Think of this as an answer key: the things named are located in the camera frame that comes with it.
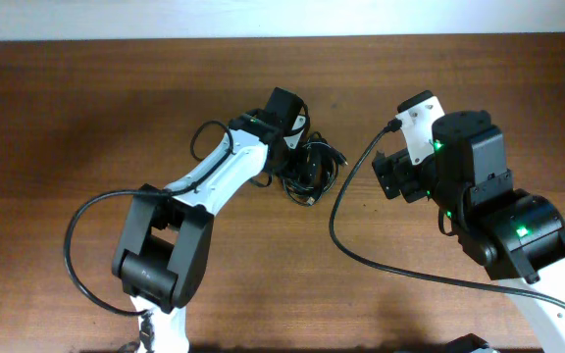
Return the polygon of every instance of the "white wall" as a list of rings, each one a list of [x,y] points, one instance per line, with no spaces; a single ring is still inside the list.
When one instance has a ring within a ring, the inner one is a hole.
[[[565,31],[565,0],[0,0],[0,40]]]

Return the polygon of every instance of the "green light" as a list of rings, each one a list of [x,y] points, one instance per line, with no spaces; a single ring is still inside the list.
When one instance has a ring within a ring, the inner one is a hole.
[[[529,231],[525,227],[519,227],[518,229],[516,229],[516,232],[518,233],[518,236],[520,236],[520,237],[523,237],[523,236],[529,234]]]

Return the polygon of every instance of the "brown table surface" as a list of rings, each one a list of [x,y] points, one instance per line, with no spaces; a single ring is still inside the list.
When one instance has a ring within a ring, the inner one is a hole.
[[[201,123],[263,107],[275,86],[309,104],[312,129],[349,161],[424,89],[446,112],[486,109],[504,132],[515,185],[565,217],[565,34],[0,43],[0,351],[134,340],[135,319],[100,310],[71,284],[62,256],[70,216],[101,191],[180,178],[196,165],[188,142]],[[205,132],[198,150],[220,135]],[[401,134],[380,143],[386,153],[403,147]],[[398,347],[473,332],[498,347],[538,346],[503,295],[345,257],[328,234],[334,198],[307,209],[277,184],[236,193],[215,220],[208,270],[187,307],[193,344]],[[73,257],[97,295],[131,309],[110,273],[128,205],[93,207]],[[437,231],[437,206],[386,200],[369,162],[337,230],[368,258],[488,281]]]

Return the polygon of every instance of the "white panel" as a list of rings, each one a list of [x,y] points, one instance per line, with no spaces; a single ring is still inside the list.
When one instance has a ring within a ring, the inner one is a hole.
[[[0,40],[565,31],[565,0],[0,0]]]

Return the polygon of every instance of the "white arm segment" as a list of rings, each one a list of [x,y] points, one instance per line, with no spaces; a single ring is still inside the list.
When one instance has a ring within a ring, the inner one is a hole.
[[[175,198],[189,206],[202,205],[210,214],[217,216],[231,196],[251,177],[256,177],[267,161],[268,146],[259,138],[243,130],[231,130],[234,139],[232,154],[195,190]],[[215,165],[229,148],[228,135],[217,148],[191,173],[166,186],[179,190],[200,179]]]
[[[152,340],[152,351],[158,353],[187,353],[189,348],[186,339],[186,307],[174,310],[165,314],[154,303],[141,297],[131,297],[132,304],[136,311],[149,310],[151,312],[150,322],[154,327],[154,337]],[[143,318],[138,317],[138,327],[140,331]],[[138,346],[137,353],[147,353],[147,349],[141,344]]]
[[[565,302],[565,259],[538,271],[539,281],[526,283],[522,278],[502,279],[498,284],[527,289]],[[565,353],[565,310],[537,299],[508,295],[525,316],[546,353]]]
[[[396,115],[402,121],[402,133],[414,166],[434,153],[431,125],[443,116],[443,109],[435,96]]]

